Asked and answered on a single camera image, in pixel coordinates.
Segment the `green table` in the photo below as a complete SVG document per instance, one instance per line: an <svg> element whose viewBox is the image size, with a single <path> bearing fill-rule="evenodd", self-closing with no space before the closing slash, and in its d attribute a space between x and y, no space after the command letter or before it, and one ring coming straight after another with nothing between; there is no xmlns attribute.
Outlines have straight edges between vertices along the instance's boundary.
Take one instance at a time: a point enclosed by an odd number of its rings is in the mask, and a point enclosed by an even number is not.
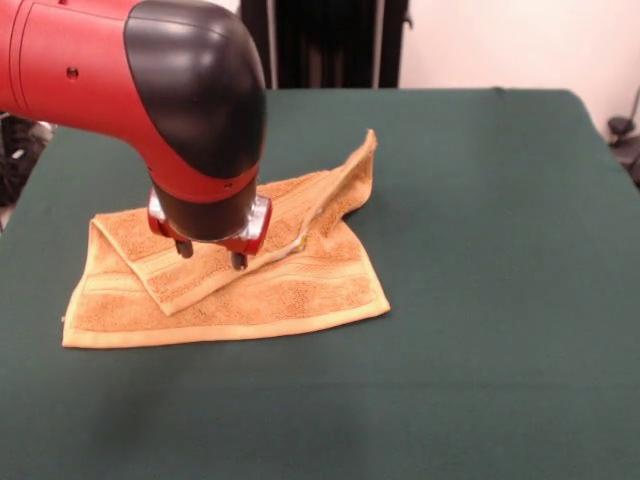
<svg viewBox="0 0 640 480"><path fill-rule="evenodd" d="M145 204L61 130L0 239L0 478L640 478L640 201L567 92L269 95L263 181L379 137L348 222L392 304L276 340L60 347L89 219Z"/></svg>

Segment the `black curtain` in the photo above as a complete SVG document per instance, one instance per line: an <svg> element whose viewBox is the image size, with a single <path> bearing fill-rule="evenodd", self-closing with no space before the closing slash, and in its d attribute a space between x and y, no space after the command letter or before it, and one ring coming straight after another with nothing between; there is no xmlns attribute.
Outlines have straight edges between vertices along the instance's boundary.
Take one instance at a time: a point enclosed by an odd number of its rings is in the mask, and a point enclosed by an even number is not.
<svg viewBox="0 0 640 480"><path fill-rule="evenodd" d="M371 88L376 0L275 0L279 88ZM385 0L379 86L396 88L408 0ZM243 0L271 87L266 0Z"/></svg>

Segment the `orange towel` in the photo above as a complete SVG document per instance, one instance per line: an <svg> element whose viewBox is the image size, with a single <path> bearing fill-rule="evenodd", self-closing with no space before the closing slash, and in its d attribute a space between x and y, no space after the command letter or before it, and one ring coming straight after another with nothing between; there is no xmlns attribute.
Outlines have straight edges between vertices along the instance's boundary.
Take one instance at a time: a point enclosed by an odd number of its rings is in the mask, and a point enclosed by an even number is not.
<svg viewBox="0 0 640 480"><path fill-rule="evenodd" d="M229 253L194 244L181 258L146 210L91 220L85 270L63 346L130 348L308 333L390 310L367 253L342 217L366 203L376 137L341 166L260 186L274 213L261 253L236 272Z"/></svg>

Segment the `red robot arm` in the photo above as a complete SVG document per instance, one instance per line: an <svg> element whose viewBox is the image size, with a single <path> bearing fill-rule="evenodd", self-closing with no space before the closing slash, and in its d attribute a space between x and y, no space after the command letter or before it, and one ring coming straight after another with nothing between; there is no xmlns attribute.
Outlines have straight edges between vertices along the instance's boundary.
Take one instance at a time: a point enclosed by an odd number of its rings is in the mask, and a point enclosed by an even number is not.
<svg viewBox="0 0 640 480"><path fill-rule="evenodd" d="M191 241L260 249L256 193L265 86L240 19L199 0L3 0L0 110L133 146L152 183L149 223Z"/></svg>

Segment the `white wall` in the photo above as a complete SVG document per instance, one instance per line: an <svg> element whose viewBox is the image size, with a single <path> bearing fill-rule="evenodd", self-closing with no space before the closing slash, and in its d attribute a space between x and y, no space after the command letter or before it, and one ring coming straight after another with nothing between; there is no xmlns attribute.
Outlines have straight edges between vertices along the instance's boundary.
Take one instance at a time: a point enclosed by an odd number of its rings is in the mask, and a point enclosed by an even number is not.
<svg viewBox="0 0 640 480"><path fill-rule="evenodd" d="M410 12L402 88L567 88L603 134L629 113L640 0L410 0Z"/></svg>

